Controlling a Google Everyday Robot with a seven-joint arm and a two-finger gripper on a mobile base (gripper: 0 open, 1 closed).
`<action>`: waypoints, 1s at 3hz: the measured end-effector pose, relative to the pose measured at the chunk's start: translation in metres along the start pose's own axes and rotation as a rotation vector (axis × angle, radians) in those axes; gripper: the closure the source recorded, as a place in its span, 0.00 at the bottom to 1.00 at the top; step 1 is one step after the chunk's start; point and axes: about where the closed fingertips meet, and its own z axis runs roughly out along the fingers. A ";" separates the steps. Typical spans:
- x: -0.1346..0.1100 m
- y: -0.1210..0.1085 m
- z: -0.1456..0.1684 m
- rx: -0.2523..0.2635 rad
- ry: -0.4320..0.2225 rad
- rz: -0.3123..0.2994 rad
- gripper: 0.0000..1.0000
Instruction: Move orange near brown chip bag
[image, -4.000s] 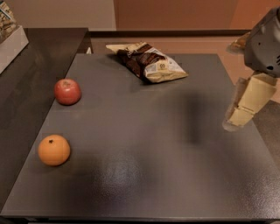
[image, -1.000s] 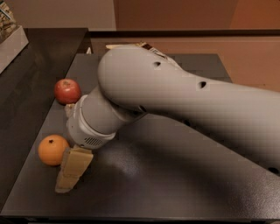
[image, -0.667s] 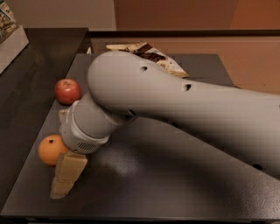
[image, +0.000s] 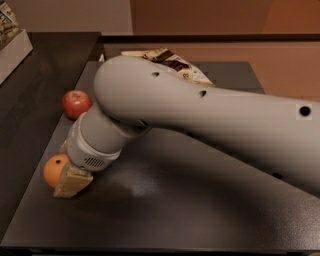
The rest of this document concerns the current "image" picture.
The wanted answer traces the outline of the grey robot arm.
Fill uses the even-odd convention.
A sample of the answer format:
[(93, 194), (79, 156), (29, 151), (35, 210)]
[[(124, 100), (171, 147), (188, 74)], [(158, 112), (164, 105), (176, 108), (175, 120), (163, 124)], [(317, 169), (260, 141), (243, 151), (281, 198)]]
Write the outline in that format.
[(195, 84), (133, 56), (104, 62), (95, 102), (65, 140), (85, 171), (110, 166), (152, 128), (188, 134), (312, 195), (320, 192), (320, 103)]

